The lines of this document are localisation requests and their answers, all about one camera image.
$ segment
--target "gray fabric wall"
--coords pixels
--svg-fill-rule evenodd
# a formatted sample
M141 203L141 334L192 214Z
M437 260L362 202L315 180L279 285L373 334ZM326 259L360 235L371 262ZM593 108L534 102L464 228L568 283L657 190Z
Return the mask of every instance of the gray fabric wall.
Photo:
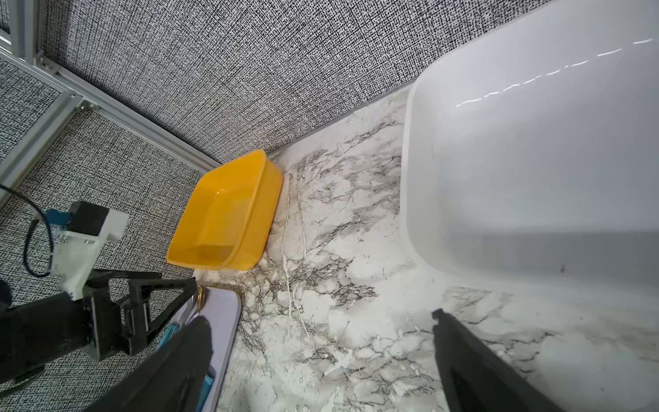
M0 66L0 84L8 82L8 77L16 80L22 74L2 71ZM34 97L30 100L38 103ZM49 102L44 98L41 106L34 104L35 110L43 110ZM14 116L13 106L0 105L2 122ZM22 130L30 126L25 124ZM4 144L5 136L0 138ZM199 178L201 173L87 111L75 115L18 190L43 209L66 210L75 200L88 200L130 214L124 237L106 244L96 267L152 270L163 272L166 278L181 278L191 276L192 270L168 265L165 257ZM59 291L55 276L33 278L22 267L23 242L32 214L28 205L15 198L10 198L0 209L0 277L10 284L15 305ZM30 253L33 265L39 270L45 267L46 251L45 229L40 225ZM111 291L114 299L125 294L125 281L114 283ZM155 293L152 297L155 314L174 296L174 293ZM49 363L45 374L27 389L0 401L0 410L79 411L125 377L153 350L150 347L137 357L119 354L101 363L95 363L80 350L75 351Z
M0 162L57 96L57 90L0 59Z
M45 54L209 156L271 151L547 0L46 0Z
M0 0L0 29L9 33L9 6L7 0Z

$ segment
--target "plastic basin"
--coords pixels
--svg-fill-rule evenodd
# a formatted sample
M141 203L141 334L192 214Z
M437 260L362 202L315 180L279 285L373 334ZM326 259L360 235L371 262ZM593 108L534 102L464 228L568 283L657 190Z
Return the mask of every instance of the plastic basin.
M659 5L633 4L552 1L416 80L401 216L431 269L659 306Z
M207 270L254 267L266 246L282 181L263 150L205 174L169 245L167 262Z

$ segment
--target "white marble surface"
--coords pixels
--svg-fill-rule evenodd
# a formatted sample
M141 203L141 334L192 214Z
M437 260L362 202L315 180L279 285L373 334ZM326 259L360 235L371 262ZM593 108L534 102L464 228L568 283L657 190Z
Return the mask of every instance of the white marble surface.
M447 411L443 308L568 411L659 410L659 314L446 283L399 233L409 88L272 156L284 186L261 263L197 271L241 292L219 411Z

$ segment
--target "aluminum frame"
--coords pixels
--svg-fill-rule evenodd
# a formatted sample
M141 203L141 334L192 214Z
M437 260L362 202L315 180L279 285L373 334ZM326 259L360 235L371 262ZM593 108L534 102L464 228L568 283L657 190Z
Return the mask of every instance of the aluminum frame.
M8 187L17 187L41 154L55 140L76 109L82 103L82 96L75 93L61 93L48 110L34 123L20 142L0 163L0 182ZM0 204L8 193L0 192Z
M41 3L40 0L9 0L9 27L13 35L10 36L0 30L0 58L16 65L21 70L59 90L63 94L81 96L82 102L78 102L78 106L83 105L89 107L122 128L134 133L150 144L164 150L201 172L211 171L221 165L220 162L195 149L190 144L183 142L174 134L166 131L47 57L44 57L38 36L41 32ZM59 132L72 117L76 107L69 107L69 109L71 109L71 112L68 116L56 116L50 120L45 119L44 122L61 121L62 123L56 127L57 132ZM25 139L28 139L26 144L29 145L30 140L27 135L24 137ZM40 150L36 155L40 156L42 152L43 150ZM30 166L34 164L35 160L30 160ZM12 164L16 165L15 162L5 165L3 161L2 169L5 170L5 174L9 173L6 170L10 169ZM14 174L24 175L25 173L26 171L24 170L16 170Z

